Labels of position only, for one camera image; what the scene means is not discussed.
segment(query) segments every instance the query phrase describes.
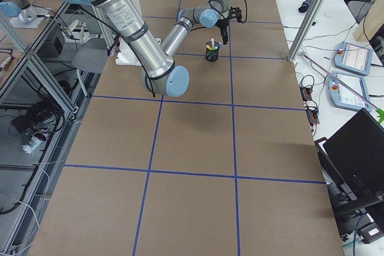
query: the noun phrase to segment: label sticker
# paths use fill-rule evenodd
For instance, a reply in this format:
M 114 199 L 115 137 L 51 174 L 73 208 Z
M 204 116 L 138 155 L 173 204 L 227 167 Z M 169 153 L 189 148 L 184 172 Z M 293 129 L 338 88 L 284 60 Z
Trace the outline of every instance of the label sticker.
M 368 234 L 370 236 L 373 236 L 373 235 L 377 234 L 378 232 L 380 232 L 379 229 L 375 228 L 375 229 L 372 229 L 371 231 L 369 231 Z
M 127 4 L 123 4 L 115 10 L 106 12 L 106 15 L 113 22 L 118 31 L 123 31 L 136 22 L 136 18 Z

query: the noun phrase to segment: pen holder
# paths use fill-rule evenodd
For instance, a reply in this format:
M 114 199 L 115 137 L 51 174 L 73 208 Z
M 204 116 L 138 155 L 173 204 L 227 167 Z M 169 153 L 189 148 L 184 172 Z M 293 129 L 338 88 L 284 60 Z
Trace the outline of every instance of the pen holder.
M 212 43 L 207 42 L 205 44 L 205 59 L 208 60 L 209 62 L 214 62 L 218 59 L 218 51 L 220 49 L 219 43 L 215 41 L 215 47 L 217 47 L 217 49 L 215 49 L 215 47 L 213 47 L 213 50 L 208 49 L 207 45 L 209 47 L 211 47 Z

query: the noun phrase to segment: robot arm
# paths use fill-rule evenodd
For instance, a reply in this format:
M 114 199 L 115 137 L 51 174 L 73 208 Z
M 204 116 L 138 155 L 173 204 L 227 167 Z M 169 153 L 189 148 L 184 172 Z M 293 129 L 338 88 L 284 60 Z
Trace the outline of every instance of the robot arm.
M 229 26 L 229 20 L 233 18 L 237 18 L 238 22 L 242 22 L 240 8 L 230 7 L 229 0 L 208 0 L 206 6 L 183 9 L 179 12 L 178 21 L 163 41 L 161 47 L 167 55 L 174 55 L 196 24 L 201 24 L 207 28 L 219 27 L 223 44 L 227 44 L 227 27 Z
M 187 90 L 189 82 L 187 69 L 176 66 L 173 58 L 164 53 L 131 0 L 62 1 L 82 5 L 92 4 L 104 10 L 142 64 L 147 79 L 145 86 L 149 91 L 178 97 Z
M 28 0 L 0 0 L 0 11 L 7 17 L 19 17 L 28 23 L 37 18 L 36 12 Z
M 131 0 L 62 1 L 92 4 L 104 10 L 142 64 L 142 82 L 146 88 L 153 94 L 171 97 L 182 95 L 188 88 L 188 71 L 183 66 L 176 66 L 172 56 L 192 27 L 198 23 L 206 27 L 218 26 L 226 44 L 229 20 L 236 17 L 240 22 L 241 19 L 241 10 L 229 7 L 229 0 L 209 0 L 206 6 L 182 10 L 179 20 L 160 47 Z

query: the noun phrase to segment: white desk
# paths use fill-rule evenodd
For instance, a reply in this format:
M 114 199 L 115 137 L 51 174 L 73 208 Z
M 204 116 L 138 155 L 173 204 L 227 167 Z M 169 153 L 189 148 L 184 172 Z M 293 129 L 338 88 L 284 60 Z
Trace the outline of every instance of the white desk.
M 303 1 L 304 0 L 276 0 L 282 24 L 284 26 L 293 27 L 284 29 L 284 33 L 286 35 L 289 46 L 292 44 L 292 42 L 289 40 L 294 40 L 298 31 L 298 29 L 295 28 L 300 27 L 300 24 L 305 16 L 305 14 L 298 11 L 298 8 L 301 6 Z M 315 22 L 316 24 L 312 26 L 306 38 L 337 34 L 353 26 L 355 20 L 343 0 L 325 0 L 319 13 L 316 16 Z M 342 41 L 348 41 L 350 43 L 356 43 L 362 46 L 367 45 L 368 43 L 359 43 L 355 41 L 353 37 L 353 31 L 356 29 L 356 27 L 357 24 L 354 25 L 349 34 L 348 31 L 346 31 L 339 35 L 306 40 L 304 41 L 303 46 L 314 46 L 323 49 L 336 49 Z M 334 64 L 330 63 L 330 60 L 325 59 L 325 57 L 332 59 L 335 52 L 314 49 L 311 47 L 306 47 L 305 49 L 308 55 L 322 67 L 331 71 L 341 71 L 338 68 L 335 68 Z M 297 72 L 300 72 L 303 75 L 312 75 L 315 78 L 316 83 L 323 81 L 323 77 L 311 68 L 308 61 L 303 60 L 301 56 L 297 57 L 297 60 Z M 376 56 L 376 54 L 373 55 L 372 63 L 381 65 L 381 62 L 379 61 L 379 58 Z M 371 67 L 370 74 L 369 76 L 365 77 L 365 81 L 367 82 L 369 94 L 384 94 L 384 68 Z M 322 93 L 320 94 L 321 89 L 321 85 L 316 85 L 312 93 L 312 97 L 315 102 L 318 104 L 320 103 L 320 124 L 317 126 L 317 132 L 314 136 L 315 140 L 321 137 L 329 138 L 356 113 L 351 110 L 334 107 L 331 103 L 331 100 L 329 99 L 329 93 L 327 91 L 328 88 L 325 86 Z M 378 107 L 384 107 L 384 98 L 372 98 L 371 101 Z M 374 117 L 377 116 L 375 111 L 373 111 L 371 114 Z M 352 246 L 349 245 L 345 247 L 344 252 L 346 256 L 352 255 Z M 356 243 L 356 254 L 359 256 L 384 255 L 384 239 L 381 238 L 380 240 L 370 245 L 363 245 L 361 242 Z

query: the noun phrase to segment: metal pole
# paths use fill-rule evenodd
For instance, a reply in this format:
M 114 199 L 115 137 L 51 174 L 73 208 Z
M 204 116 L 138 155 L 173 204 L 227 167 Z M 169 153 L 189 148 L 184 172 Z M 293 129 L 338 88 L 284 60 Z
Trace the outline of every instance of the metal pole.
M 308 34 L 308 31 L 310 30 L 312 23 L 314 21 L 314 18 L 316 17 L 317 13 L 320 10 L 321 5 L 323 4 L 324 0 L 312 0 L 312 3 L 308 9 L 307 14 L 304 17 L 304 20 L 302 21 L 302 24 L 300 26 L 300 29 L 295 37 L 295 40 L 292 43 L 292 46 L 289 50 L 289 54 L 287 57 L 287 60 L 292 62 L 295 60 L 296 55 L 299 52 L 299 49 L 301 47 L 301 44 L 305 40 L 305 37 Z
M 24 42 L 23 38 L 16 32 L 11 23 L 5 16 L 0 12 L 0 28 L 5 32 L 5 34 L 11 38 L 11 41 L 22 53 L 26 52 L 27 45 Z

